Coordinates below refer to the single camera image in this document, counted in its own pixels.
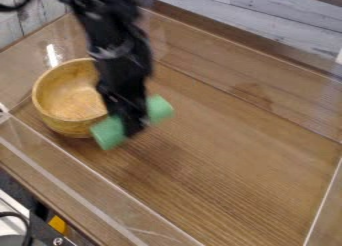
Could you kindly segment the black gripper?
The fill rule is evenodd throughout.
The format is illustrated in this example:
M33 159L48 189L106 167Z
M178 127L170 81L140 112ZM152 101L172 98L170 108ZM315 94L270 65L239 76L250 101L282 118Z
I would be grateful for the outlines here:
M88 54L99 72L96 90L108 115L119 115L124 135L132 137L150 122L146 104L146 80L152 74L150 47L92 47Z

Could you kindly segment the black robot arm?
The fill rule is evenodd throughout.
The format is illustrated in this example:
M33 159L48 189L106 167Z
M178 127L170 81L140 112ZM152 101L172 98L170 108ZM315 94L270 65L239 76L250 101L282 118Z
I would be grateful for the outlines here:
M146 80L152 75L152 51L138 25L140 0L57 0L84 30L87 51L99 73L96 90L107 112L123 122L131 137L146 127Z

